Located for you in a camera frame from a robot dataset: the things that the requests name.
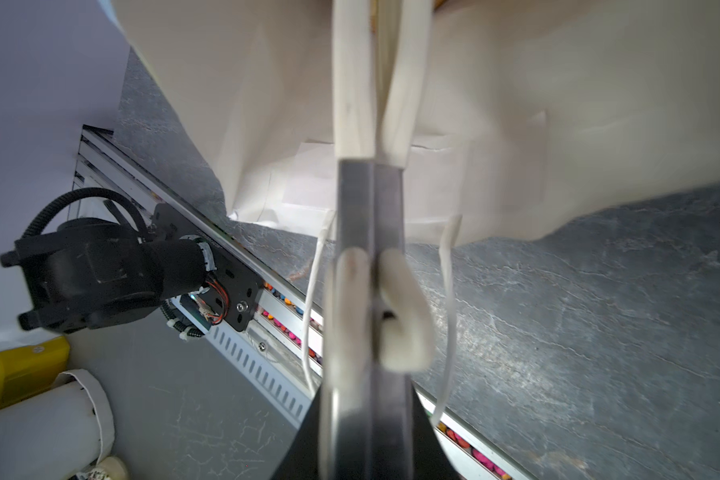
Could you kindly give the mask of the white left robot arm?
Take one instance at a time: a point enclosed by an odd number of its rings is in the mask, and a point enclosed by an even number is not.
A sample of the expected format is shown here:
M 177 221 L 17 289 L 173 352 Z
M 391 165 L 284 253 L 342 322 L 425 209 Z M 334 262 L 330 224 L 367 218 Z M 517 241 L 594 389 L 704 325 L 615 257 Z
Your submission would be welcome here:
M 67 206 L 88 198 L 109 201 L 129 220 L 77 218 L 46 232 Z M 0 264 L 20 268 L 27 285 L 32 308 L 19 314 L 20 327 L 60 334 L 140 320 L 170 298 L 201 290 L 216 268 L 206 241 L 155 239 L 132 201 L 100 187 L 46 205 Z

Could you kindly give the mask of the yellow box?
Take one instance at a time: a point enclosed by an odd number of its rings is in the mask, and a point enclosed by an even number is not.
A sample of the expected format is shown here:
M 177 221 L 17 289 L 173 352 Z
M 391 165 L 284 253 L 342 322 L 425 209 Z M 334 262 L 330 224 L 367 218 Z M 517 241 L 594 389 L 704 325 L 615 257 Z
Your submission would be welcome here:
M 69 354 L 63 336 L 0 352 L 0 410 L 49 390 Z

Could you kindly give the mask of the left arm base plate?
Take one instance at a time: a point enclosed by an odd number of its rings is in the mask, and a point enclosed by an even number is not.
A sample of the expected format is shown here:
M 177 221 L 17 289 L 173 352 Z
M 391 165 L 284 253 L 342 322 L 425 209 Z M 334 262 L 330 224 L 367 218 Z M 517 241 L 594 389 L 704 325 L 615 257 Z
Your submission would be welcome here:
M 167 203 L 156 206 L 152 223 L 167 240 L 191 240 L 204 254 L 204 283 L 167 299 L 167 308 L 200 336 L 223 325 L 244 332 L 259 306 L 263 277 Z

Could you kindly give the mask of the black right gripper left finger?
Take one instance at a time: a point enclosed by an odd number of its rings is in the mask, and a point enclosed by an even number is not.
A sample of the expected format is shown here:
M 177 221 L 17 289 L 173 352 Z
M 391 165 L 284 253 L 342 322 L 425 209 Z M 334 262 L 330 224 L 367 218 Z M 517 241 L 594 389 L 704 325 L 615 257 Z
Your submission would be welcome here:
M 323 301 L 322 384 L 276 479 L 364 479 L 371 471 L 371 164 L 340 161 L 337 207 Z

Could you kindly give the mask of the white paper roll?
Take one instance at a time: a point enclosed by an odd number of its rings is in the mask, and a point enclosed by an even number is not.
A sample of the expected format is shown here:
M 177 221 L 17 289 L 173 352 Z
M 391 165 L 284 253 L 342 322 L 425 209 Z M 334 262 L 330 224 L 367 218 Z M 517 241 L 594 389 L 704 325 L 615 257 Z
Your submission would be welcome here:
M 108 457 L 114 440 L 100 382 L 65 371 L 50 390 L 0 410 L 0 479 L 68 479 Z

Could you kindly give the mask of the floral paper gift bag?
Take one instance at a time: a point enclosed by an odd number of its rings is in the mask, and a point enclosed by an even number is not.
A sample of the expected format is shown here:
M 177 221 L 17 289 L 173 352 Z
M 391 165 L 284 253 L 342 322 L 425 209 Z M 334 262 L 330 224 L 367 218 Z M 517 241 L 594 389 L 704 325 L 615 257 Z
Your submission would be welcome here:
M 720 182 L 720 1 L 105 1 L 228 218 L 335 239 L 338 165 L 439 249 Z

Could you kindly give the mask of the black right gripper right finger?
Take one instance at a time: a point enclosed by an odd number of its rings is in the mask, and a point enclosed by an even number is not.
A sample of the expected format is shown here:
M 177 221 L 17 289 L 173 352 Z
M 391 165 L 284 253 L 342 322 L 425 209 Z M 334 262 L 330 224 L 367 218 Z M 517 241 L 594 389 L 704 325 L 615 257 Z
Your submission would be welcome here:
M 374 169 L 374 220 L 379 370 L 373 387 L 373 476 L 457 479 L 411 380 L 433 360 L 435 331 L 428 301 L 404 254 L 401 169 Z

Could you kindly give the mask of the aluminium mounting rail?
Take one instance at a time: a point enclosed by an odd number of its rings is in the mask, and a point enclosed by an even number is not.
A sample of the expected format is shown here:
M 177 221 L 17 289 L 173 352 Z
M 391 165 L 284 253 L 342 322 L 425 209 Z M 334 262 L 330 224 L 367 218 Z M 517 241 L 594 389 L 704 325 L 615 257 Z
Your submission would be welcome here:
M 179 234 L 198 235 L 221 249 L 214 254 L 216 265 L 221 259 L 231 262 L 230 274 L 219 270 L 216 276 L 223 280 L 227 292 L 241 293 L 235 300 L 224 323 L 208 328 L 195 304 L 189 300 L 168 300 L 179 320 L 193 322 L 204 331 L 204 339 L 216 348 L 284 417 L 300 427 L 307 417 L 313 400 L 303 373 L 298 373 L 296 362 L 300 358 L 301 338 L 298 313 L 304 305 L 305 296 L 290 285 L 282 276 L 251 254 L 239 242 L 224 232 L 212 220 L 198 211 L 170 188 L 160 182 L 145 168 L 134 162 L 112 141 L 111 132 L 91 126 L 83 126 L 78 150 L 75 175 L 85 181 L 121 192 L 139 208 L 152 214 L 149 218 L 156 231 L 167 232 L 168 237 Z M 242 286 L 234 283 L 250 274 L 258 281 L 251 299 Z M 238 327 L 237 317 L 242 313 L 245 329 Z M 419 440 L 437 438 L 440 453 L 461 479 L 537 479 L 505 452 L 477 433 L 455 414 L 446 410 L 436 427 L 429 424 L 434 411 L 434 399 L 418 386 L 415 387 L 418 402 L 428 418 L 423 424 L 429 429 L 427 435 L 415 433 L 415 447 Z

